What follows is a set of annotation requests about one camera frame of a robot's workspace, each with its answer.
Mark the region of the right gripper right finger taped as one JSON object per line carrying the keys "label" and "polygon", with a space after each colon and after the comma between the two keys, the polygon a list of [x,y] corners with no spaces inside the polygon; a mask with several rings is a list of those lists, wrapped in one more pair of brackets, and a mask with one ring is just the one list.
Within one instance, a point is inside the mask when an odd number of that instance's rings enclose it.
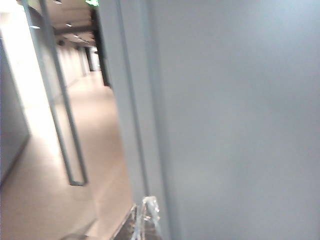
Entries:
{"label": "right gripper right finger taped", "polygon": [[155,196],[142,199],[136,219],[137,240],[162,240],[160,226],[160,208]]}

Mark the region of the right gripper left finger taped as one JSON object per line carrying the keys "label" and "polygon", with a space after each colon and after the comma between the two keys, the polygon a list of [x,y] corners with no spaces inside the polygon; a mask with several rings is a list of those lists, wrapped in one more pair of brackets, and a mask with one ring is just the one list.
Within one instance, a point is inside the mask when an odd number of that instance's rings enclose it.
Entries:
{"label": "right gripper left finger taped", "polygon": [[142,240],[143,203],[134,203],[110,240]]}

